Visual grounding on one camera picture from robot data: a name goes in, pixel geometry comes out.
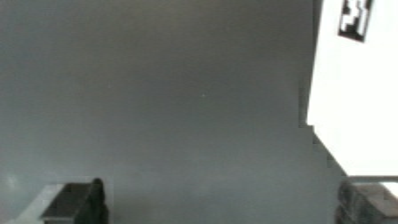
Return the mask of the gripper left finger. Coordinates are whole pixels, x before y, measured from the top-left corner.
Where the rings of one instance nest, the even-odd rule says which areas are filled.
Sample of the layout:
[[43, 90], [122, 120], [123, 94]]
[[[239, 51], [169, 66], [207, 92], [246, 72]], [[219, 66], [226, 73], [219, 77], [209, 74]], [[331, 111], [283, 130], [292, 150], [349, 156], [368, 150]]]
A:
[[104, 180], [68, 183], [40, 216], [43, 224], [109, 224]]

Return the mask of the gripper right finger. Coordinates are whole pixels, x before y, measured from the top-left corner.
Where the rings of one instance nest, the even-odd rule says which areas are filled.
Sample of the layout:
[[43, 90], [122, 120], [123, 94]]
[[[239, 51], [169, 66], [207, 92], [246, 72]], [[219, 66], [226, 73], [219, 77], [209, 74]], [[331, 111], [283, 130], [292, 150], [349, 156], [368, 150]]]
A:
[[347, 180], [338, 190], [335, 224], [398, 224], [398, 183]]

